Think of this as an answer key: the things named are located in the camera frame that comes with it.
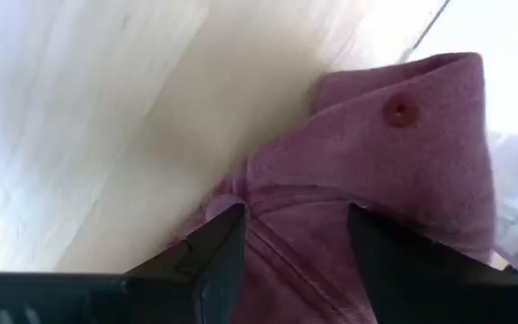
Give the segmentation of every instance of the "button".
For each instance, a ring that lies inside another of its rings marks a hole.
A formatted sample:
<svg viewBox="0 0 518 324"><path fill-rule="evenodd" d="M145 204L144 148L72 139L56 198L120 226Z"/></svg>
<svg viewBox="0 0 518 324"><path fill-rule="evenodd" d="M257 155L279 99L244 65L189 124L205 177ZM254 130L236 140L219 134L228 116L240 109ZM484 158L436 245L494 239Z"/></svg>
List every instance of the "button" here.
<svg viewBox="0 0 518 324"><path fill-rule="evenodd" d="M419 109L408 94L396 94L383 107L385 123L392 127L405 128L416 124Z"/></svg>

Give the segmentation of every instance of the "pink fleece fabric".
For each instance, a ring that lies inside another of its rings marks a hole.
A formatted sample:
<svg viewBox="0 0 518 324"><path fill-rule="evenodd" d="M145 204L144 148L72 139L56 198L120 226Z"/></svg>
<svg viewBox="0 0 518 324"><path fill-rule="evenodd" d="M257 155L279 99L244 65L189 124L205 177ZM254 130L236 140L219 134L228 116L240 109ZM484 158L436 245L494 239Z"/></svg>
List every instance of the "pink fleece fabric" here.
<svg viewBox="0 0 518 324"><path fill-rule="evenodd" d="M305 125L258 150L203 206L205 220L233 203L249 211L232 321L375 322L349 202L486 261L495 201L484 107L473 53L325 77Z"/></svg>

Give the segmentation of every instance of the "black object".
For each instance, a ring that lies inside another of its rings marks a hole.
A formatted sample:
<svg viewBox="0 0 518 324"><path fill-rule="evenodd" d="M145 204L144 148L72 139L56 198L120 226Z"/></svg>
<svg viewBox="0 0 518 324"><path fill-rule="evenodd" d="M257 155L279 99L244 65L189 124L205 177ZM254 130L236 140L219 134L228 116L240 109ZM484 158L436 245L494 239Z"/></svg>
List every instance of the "black object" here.
<svg viewBox="0 0 518 324"><path fill-rule="evenodd" d="M518 270L515 269L512 265L508 265L503 269L503 272L506 272L511 275L518 275Z"/></svg>
<svg viewBox="0 0 518 324"><path fill-rule="evenodd" d="M518 323L518 275L351 204L353 253L379 324Z"/></svg>
<svg viewBox="0 0 518 324"><path fill-rule="evenodd" d="M0 274L0 324L229 323L245 206L124 275Z"/></svg>

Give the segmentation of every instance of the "light wood surface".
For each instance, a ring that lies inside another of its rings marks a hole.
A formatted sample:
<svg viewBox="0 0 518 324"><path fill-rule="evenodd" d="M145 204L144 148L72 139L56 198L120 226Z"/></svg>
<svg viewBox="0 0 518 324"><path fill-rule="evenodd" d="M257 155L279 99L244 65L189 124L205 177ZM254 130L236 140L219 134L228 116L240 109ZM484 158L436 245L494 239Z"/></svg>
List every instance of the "light wood surface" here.
<svg viewBox="0 0 518 324"><path fill-rule="evenodd" d="M442 0L0 0L0 270L158 253L328 71L399 61Z"/></svg>

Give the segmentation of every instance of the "metal snap button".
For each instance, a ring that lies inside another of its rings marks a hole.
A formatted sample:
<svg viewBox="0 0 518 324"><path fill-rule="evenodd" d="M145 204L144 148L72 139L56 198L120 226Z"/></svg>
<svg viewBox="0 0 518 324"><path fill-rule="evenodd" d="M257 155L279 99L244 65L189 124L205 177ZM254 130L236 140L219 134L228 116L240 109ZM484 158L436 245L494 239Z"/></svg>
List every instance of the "metal snap button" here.
<svg viewBox="0 0 518 324"><path fill-rule="evenodd" d="M418 108L408 94L396 94L383 107L383 119L392 127L405 128L416 124Z"/></svg>

